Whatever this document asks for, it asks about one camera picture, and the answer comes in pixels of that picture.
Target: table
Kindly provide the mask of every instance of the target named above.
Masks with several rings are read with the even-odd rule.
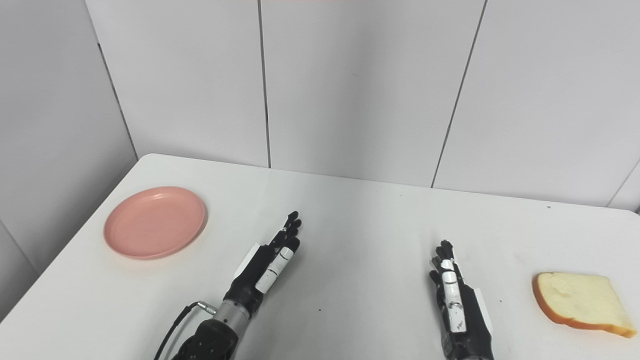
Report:
[[[162,185],[198,194],[206,228],[167,258],[115,254],[102,237],[110,211]],[[607,275],[640,326],[640,217],[629,211],[150,154],[0,324],[0,359],[152,359],[182,308],[219,304],[249,248],[270,240],[294,209],[304,221],[300,250],[237,360],[443,358],[428,271],[444,238],[467,282],[483,291],[496,359],[640,353],[640,337],[552,323],[531,291],[537,272]],[[170,352],[205,318],[188,317]]]

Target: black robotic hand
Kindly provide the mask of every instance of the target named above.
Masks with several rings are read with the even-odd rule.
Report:
[[[436,301],[445,332],[442,348],[448,360],[493,360],[491,332],[479,303],[481,295],[466,285],[453,256],[453,246],[443,240],[432,260],[429,276],[436,284]]]
[[[173,360],[229,360],[232,357],[264,294],[300,246],[296,236],[301,224],[298,212],[292,212],[273,240],[255,249],[244,270],[231,283],[213,318],[198,326]]]

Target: white wall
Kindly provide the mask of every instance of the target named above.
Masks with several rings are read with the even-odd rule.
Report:
[[[640,159],[638,13],[489,0],[435,187],[606,206]]]
[[[36,270],[0,222],[0,321],[37,277]]]
[[[629,173],[608,206],[640,213],[640,162]]]
[[[87,0],[139,156],[268,165],[257,0]]]
[[[82,0],[3,1],[0,48],[1,318],[136,156]]]
[[[87,2],[140,154],[421,186],[483,5]],[[635,177],[622,186],[640,159],[639,8],[489,0],[435,186],[640,205]]]
[[[263,1],[272,166],[430,186],[483,2]]]

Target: cable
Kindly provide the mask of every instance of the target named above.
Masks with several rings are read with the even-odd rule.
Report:
[[[173,325],[171,325],[171,328],[169,329],[169,331],[164,336],[164,339],[162,340],[162,343],[160,344],[160,347],[158,348],[158,351],[156,352],[156,356],[154,357],[154,360],[159,360],[160,359],[160,355],[162,354],[162,350],[164,350],[164,346],[166,345],[166,342],[169,341],[169,338],[171,337],[171,334],[173,334],[173,331],[175,330],[175,328],[178,327],[178,325],[184,320],[184,318],[197,305],[198,305],[198,302],[196,301],[193,304],[184,307],[184,309],[182,310],[180,315],[178,315],[178,317],[173,322]]]

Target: white bread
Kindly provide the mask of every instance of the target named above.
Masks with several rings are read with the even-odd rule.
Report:
[[[578,329],[636,335],[609,278],[564,272],[542,272],[533,279],[540,309],[555,323]]]

